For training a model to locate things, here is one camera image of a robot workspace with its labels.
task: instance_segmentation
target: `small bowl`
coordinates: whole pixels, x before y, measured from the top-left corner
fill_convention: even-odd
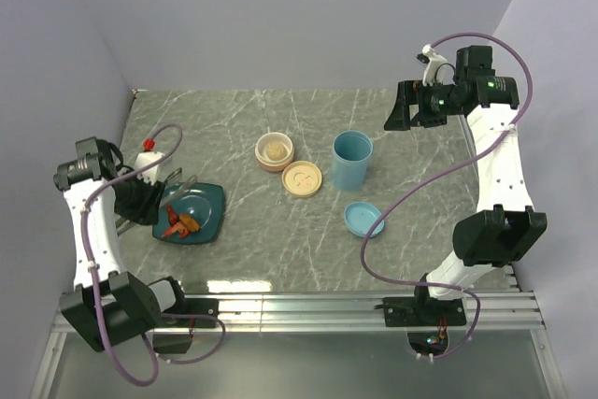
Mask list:
[[[270,159],[267,149],[272,144],[280,144],[284,148],[284,156],[281,159]],[[260,166],[268,172],[281,172],[287,165],[292,163],[295,155],[295,147],[287,135],[282,133],[268,133],[260,137],[255,146],[255,157]]]

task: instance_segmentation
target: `marble table surface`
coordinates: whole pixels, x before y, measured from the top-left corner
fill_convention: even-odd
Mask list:
[[[185,137],[174,167],[183,168],[184,178],[195,174],[200,182],[220,184],[226,211],[218,239],[206,245],[167,244],[154,239],[149,227],[136,226],[121,237],[127,268],[145,282],[173,276],[186,292],[396,288],[363,271],[362,240],[345,227],[345,206],[367,201],[382,210],[418,181],[466,159],[468,151],[455,119],[434,129],[385,132],[395,96],[386,90],[139,92],[121,145],[125,159],[133,161],[159,124],[180,123]],[[357,192],[341,192],[328,182],[333,140],[348,129],[374,141]],[[315,196],[292,197],[280,174],[258,166],[255,143],[269,131],[287,134],[295,160],[321,169],[323,184]],[[169,149],[175,135],[162,133],[156,149]],[[368,246],[368,262],[386,276],[419,279],[450,253],[455,223],[475,212],[476,202],[471,167],[432,183],[389,216]],[[476,288],[508,288],[504,271],[489,273]]]

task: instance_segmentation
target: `dark green plate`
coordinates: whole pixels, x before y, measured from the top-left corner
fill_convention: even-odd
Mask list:
[[[181,184],[175,184],[164,190],[163,198],[174,192]],[[224,189],[215,184],[196,182],[178,200],[170,203],[178,214],[191,215],[201,226],[197,233],[190,233],[184,238],[180,234],[162,238],[162,234],[170,227],[166,207],[161,207],[158,212],[158,224],[151,230],[154,238],[163,242],[177,245],[201,245],[211,242],[218,237],[224,217]]]

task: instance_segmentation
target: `light blue cup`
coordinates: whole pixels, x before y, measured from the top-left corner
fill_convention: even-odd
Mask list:
[[[330,178],[341,191],[355,191],[362,187],[374,145],[359,131],[346,131],[338,135],[333,144],[333,163]]]

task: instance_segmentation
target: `gray wall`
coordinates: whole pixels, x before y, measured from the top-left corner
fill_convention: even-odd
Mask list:
[[[138,89],[383,88],[421,47],[493,32],[510,0],[87,0]]]
[[[68,210],[52,183],[75,140],[120,139],[130,92],[80,0],[0,0],[2,397],[27,397],[72,282]]]
[[[521,157],[548,230],[517,266],[533,288],[572,398],[598,394],[598,115],[592,88],[598,0],[513,0],[496,35],[520,50],[534,76],[534,104],[520,126]],[[506,56],[501,73],[518,73]]]

